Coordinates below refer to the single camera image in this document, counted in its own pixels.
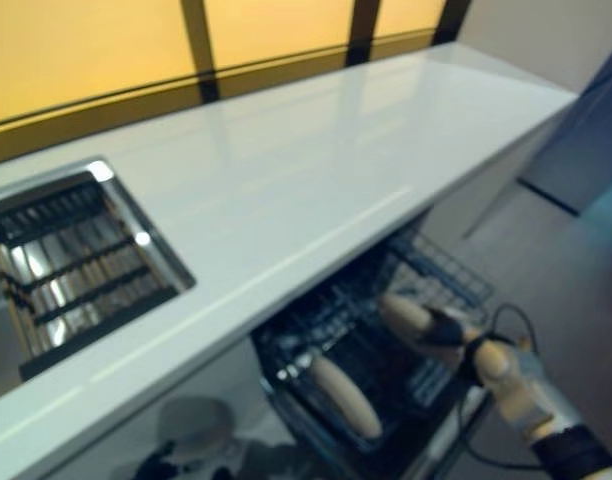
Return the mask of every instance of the dishwasher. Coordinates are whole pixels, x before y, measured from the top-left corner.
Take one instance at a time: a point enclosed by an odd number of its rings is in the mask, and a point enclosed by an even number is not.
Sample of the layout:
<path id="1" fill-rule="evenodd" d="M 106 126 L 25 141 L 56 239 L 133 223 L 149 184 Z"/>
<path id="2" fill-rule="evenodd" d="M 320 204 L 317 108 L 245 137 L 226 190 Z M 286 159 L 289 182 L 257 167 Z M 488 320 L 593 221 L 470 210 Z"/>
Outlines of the dishwasher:
<path id="1" fill-rule="evenodd" d="M 422 221 L 382 240 L 253 333 L 271 404 L 339 478 L 407 478 L 471 387 L 409 349 L 380 318 L 378 297 L 394 292 L 486 321 L 491 286 L 420 234 Z"/>

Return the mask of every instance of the wall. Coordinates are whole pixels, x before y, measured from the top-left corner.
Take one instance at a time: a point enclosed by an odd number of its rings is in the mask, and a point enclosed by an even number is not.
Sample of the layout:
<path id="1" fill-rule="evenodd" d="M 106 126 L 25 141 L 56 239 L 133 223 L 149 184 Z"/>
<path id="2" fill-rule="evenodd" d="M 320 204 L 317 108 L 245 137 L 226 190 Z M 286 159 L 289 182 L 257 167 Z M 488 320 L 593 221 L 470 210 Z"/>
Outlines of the wall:
<path id="1" fill-rule="evenodd" d="M 459 41 L 581 92 L 612 51 L 612 0 L 474 0 Z"/>

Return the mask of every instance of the black cable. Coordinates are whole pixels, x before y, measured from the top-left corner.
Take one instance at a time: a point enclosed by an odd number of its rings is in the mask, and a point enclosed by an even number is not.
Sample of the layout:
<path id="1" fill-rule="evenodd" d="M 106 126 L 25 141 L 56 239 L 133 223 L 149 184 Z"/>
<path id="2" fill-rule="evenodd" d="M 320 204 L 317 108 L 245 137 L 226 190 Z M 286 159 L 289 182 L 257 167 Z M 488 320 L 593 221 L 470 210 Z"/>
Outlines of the black cable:
<path id="1" fill-rule="evenodd" d="M 504 303 L 500 305 L 497 308 L 497 310 L 495 310 L 495 313 L 493 314 L 493 318 L 491 321 L 491 332 L 496 333 L 500 315 L 504 311 L 511 311 L 515 313 L 524 322 L 524 325 L 526 326 L 526 330 L 528 331 L 528 334 L 530 336 L 531 347 L 533 349 L 533 352 L 535 352 L 535 354 L 537 355 L 539 350 L 537 347 L 537 335 L 535 333 L 535 328 L 533 327 L 532 322 L 528 318 L 528 315 L 526 315 L 526 313 L 521 308 L 517 307 L 516 305 L 512 305 L 510 303 Z M 485 465 L 495 467 L 495 468 L 501 468 L 504 470 L 516 470 L 516 471 L 524 471 L 524 472 L 535 472 L 535 471 L 544 470 L 544 467 L 542 467 L 541 465 L 529 465 L 529 464 L 522 464 L 522 463 L 503 462 L 503 461 L 496 460 L 494 458 L 487 457 L 486 455 L 482 455 L 480 452 L 475 450 L 473 446 L 470 444 L 470 440 L 468 438 L 468 435 L 466 434 L 465 425 L 464 425 L 465 399 L 466 399 L 466 396 L 464 395 L 463 397 L 459 399 L 458 404 L 457 404 L 457 435 L 462 445 L 464 446 L 464 450 L 466 450 L 466 453 L 468 453 L 471 457 L 473 457 L 475 460 L 477 460 L 480 463 L 483 463 Z"/>
<path id="2" fill-rule="evenodd" d="M 464 450 L 466 450 L 466 453 L 468 453 L 471 457 L 473 457 L 478 462 L 488 465 L 490 467 L 502 468 L 504 470 L 524 471 L 524 472 L 535 472 L 535 471 L 544 470 L 544 468 L 541 465 L 529 465 L 529 464 L 523 464 L 523 463 L 502 462 L 494 458 L 487 457 L 486 455 L 483 455 L 479 453 L 477 450 L 475 450 L 473 446 L 470 444 L 468 435 L 466 434 L 466 430 L 465 430 L 464 400 L 465 400 L 465 396 L 460 398 L 459 403 L 457 404 L 457 429 L 458 429 L 457 431 L 458 431 L 458 438 L 462 442 L 462 445 L 464 446 Z"/>
<path id="3" fill-rule="evenodd" d="M 491 321 L 491 331 L 493 333 L 497 333 L 497 325 L 499 323 L 499 318 L 501 314 L 506 311 L 513 312 L 524 323 L 526 331 L 530 336 L 531 348 L 533 349 L 533 352 L 535 352 L 535 355 L 539 355 L 539 347 L 537 346 L 537 334 L 535 333 L 535 327 L 530 321 L 530 318 L 528 318 L 528 315 L 526 315 L 526 312 L 524 312 L 517 305 L 513 305 L 511 303 L 502 303 L 499 307 L 497 307 L 497 310 L 495 310 L 495 313 L 493 314 L 493 319 Z"/>

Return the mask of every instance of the kitchen counter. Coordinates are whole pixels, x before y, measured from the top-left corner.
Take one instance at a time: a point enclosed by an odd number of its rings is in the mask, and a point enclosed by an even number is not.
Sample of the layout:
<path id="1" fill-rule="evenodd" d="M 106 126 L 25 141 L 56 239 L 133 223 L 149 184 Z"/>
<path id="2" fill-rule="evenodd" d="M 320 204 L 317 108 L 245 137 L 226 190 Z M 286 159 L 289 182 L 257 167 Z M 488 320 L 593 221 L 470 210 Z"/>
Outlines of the kitchen counter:
<path id="1" fill-rule="evenodd" d="M 0 479 L 45 474 L 575 98 L 449 44 L 1 164 L 4 186 L 104 155 L 198 284 L 0 398 Z"/>

